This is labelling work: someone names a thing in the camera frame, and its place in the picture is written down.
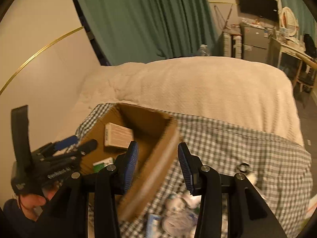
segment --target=curtain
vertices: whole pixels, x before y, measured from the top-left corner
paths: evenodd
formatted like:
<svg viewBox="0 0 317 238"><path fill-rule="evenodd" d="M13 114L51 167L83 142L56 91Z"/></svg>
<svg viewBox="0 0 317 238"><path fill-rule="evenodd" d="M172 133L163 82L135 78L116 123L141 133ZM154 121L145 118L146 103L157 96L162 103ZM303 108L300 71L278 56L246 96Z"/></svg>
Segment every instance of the curtain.
<svg viewBox="0 0 317 238"><path fill-rule="evenodd" d="M282 7L289 7L298 19L299 35L309 34L315 40L315 19L303 0L281 0Z"/></svg>
<svg viewBox="0 0 317 238"><path fill-rule="evenodd" d="M78 0L112 65L193 55L201 44L217 53L207 0Z"/></svg>

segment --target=curtain fold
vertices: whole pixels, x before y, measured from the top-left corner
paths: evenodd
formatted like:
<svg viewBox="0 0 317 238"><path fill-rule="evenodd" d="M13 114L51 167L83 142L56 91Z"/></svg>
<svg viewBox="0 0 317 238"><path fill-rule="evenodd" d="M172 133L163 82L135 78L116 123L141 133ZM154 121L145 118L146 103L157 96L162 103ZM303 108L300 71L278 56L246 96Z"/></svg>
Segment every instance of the curtain fold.
<svg viewBox="0 0 317 238"><path fill-rule="evenodd" d="M216 47L207 0L78 0L112 65L148 63Z"/></svg>
<svg viewBox="0 0 317 238"><path fill-rule="evenodd" d="M303 0L281 0L282 7L289 7L298 19L299 35L309 34L315 40L315 19Z"/></svg>

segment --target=checkered cloth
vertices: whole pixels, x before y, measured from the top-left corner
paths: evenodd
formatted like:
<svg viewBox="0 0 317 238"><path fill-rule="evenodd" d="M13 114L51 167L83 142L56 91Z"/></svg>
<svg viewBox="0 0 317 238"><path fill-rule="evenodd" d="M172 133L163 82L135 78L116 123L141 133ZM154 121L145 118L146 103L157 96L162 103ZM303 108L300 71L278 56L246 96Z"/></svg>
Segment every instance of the checkered cloth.
<svg viewBox="0 0 317 238"><path fill-rule="evenodd" d="M114 104L99 104L78 127L82 139ZM267 204L283 227L286 235L296 237L306 213L312 189L309 171L310 154L300 145L271 133L246 129L223 121L200 116L166 112L178 120L183 141L202 163L219 173L233 176L237 166L248 163L258 178ZM186 190L177 159L171 165L164 183L149 202L142 216L132 223L121 224L122 237L145 237L146 214L164 215L164 202L172 193ZM223 203L222 237L227 236L227 208ZM160 237L170 237L160 230Z"/></svg>

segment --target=metal screw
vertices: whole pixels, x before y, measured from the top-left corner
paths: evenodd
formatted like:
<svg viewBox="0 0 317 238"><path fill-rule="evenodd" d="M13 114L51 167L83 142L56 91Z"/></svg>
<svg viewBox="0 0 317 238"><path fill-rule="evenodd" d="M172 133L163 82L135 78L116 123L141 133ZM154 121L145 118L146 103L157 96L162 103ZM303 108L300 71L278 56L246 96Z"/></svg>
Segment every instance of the metal screw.
<svg viewBox="0 0 317 238"><path fill-rule="evenodd" d="M210 167L209 166L202 166L200 169L202 171L204 171L204 172L209 172L210 171Z"/></svg>
<svg viewBox="0 0 317 238"><path fill-rule="evenodd" d="M78 172L72 173L72 178L73 179L77 179L77 178L79 178L79 176L80 176L80 173L78 173Z"/></svg>
<svg viewBox="0 0 317 238"><path fill-rule="evenodd" d="M113 170L115 170L116 169L116 166L115 165L108 165L107 166L107 170L108 171L113 171Z"/></svg>
<svg viewBox="0 0 317 238"><path fill-rule="evenodd" d="M242 174L242 173L237 173L237 174L236 174L236 177L237 177L239 180L244 180L244 179L245 179L245 175Z"/></svg>

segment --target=wooden floor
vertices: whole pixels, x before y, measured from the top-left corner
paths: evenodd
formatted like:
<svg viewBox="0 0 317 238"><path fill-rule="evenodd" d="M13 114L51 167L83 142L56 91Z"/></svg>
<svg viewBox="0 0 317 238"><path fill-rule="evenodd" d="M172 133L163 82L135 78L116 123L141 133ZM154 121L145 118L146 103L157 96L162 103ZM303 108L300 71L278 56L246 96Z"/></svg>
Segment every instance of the wooden floor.
<svg viewBox="0 0 317 238"><path fill-rule="evenodd" d="M313 197L317 194L317 106L311 97L305 108L303 108L302 103L297 100L296 106L301 121L305 149L312 155L312 166L310 170L313 176Z"/></svg>

